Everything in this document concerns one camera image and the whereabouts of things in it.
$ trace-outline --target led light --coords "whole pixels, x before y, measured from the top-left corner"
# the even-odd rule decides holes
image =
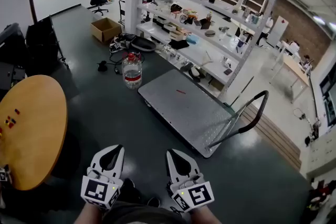
[[[314,16],[313,17],[315,21],[317,21],[319,24],[325,25],[326,23],[324,20],[322,20],[320,17]]]
[[[336,24],[329,23],[329,26],[332,28],[332,30],[336,31]]]

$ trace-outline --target shoe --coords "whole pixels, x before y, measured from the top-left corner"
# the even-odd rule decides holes
[[[135,188],[135,183],[133,182],[133,180],[126,178],[124,180],[124,184],[122,184],[122,187]]]
[[[159,208],[160,205],[161,205],[161,202],[158,198],[156,197],[152,197],[149,199],[149,201],[147,202],[147,205],[148,206],[152,206],[152,207],[156,207],[156,208]]]

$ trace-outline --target orange table top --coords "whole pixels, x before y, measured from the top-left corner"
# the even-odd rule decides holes
[[[5,124],[8,116],[16,121],[12,128]],[[66,98],[52,77],[28,77],[9,90],[0,103],[0,164],[9,165],[16,189],[33,189],[50,175],[67,122]]]

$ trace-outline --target office chair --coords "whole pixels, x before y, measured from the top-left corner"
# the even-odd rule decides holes
[[[103,11],[106,10],[107,12],[109,12],[108,9],[102,9],[100,8],[100,6],[104,5],[105,3],[107,2],[107,0],[91,0],[90,1],[90,5],[92,6],[98,6],[98,9],[96,10],[93,10],[92,12],[93,13],[97,13],[97,12],[100,12],[101,13],[101,16],[103,16]]]

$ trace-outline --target brick wall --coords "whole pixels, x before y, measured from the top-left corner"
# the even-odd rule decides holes
[[[274,23],[279,15],[289,22],[282,38],[296,40],[300,44],[300,56],[308,54],[314,59],[313,66],[316,66],[330,45],[329,37],[304,12],[286,0],[276,1],[273,7]]]

